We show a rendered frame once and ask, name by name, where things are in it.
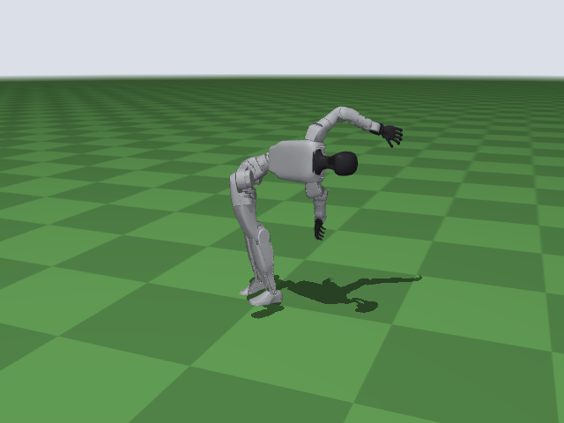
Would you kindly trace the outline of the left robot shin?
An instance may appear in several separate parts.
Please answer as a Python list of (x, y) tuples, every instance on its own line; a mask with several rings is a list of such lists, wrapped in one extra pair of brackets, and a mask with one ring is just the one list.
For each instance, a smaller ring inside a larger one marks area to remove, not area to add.
[(258, 233), (257, 245), (254, 239), (249, 239), (249, 246), (251, 248), (256, 268), (261, 275), (265, 290), (268, 291), (268, 287), (270, 294), (273, 295), (277, 292), (277, 290), (273, 274), (274, 260), (273, 248), (270, 241), (270, 233), (265, 228), (258, 230)]

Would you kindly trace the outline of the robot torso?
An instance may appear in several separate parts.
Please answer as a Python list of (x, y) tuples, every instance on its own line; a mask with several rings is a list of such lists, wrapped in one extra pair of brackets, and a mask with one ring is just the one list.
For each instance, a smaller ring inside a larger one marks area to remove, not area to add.
[(280, 141), (270, 147), (267, 154), (250, 157), (240, 167), (248, 166), (254, 175), (254, 181), (264, 177), (268, 171), (279, 179), (292, 182), (322, 182), (325, 169), (320, 175), (313, 173), (313, 153), (321, 149), (326, 156), (324, 142), (310, 140)]

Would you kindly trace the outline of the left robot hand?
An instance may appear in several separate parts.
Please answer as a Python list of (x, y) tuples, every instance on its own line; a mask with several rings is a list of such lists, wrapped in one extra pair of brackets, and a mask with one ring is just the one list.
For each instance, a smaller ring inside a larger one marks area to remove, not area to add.
[[(403, 130), (401, 128), (394, 127), (394, 126), (391, 126), (391, 125), (383, 126), (382, 123), (380, 123), (380, 124), (381, 124), (381, 128), (380, 128), (379, 132), (376, 132), (376, 131), (373, 131), (373, 130), (370, 130), (370, 132), (373, 133), (373, 134), (376, 134), (378, 136), (382, 135), (382, 137), (387, 140), (387, 142), (389, 143), (391, 148), (393, 147), (393, 144), (390, 142), (390, 140), (393, 140), (398, 145), (400, 145), (399, 141), (402, 141), (401, 137), (403, 136), (403, 134), (401, 132), (398, 132), (398, 131), (395, 131), (395, 130), (400, 130), (400, 131), (403, 131)], [(397, 136), (396, 134), (398, 134), (400, 136)], [(399, 141), (396, 140), (396, 138), (398, 138)]]

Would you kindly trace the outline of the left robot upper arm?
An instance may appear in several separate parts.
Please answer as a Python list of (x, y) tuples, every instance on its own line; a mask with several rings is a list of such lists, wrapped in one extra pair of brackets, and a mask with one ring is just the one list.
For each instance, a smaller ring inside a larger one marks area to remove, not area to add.
[(337, 122), (348, 120), (340, 115), (341, 108), (346, 107), (337, 107), (318, 122), (310, 124), (305, 138), (314, 142), (322, 142), (326, 138), (327, 132), (332, 129)]

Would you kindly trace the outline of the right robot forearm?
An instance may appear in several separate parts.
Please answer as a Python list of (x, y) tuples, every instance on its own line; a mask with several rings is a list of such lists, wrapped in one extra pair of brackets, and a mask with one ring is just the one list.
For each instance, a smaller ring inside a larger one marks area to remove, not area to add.
[[(314, 199), (314, 198), (313, 198)], [(315, 220), (321, 219), (324, 223), (326, 220), (327, 215), (325, 214), (325, 205), (326, 201), (319, 201), (314, 199), (314, 206), (315, 206)]]

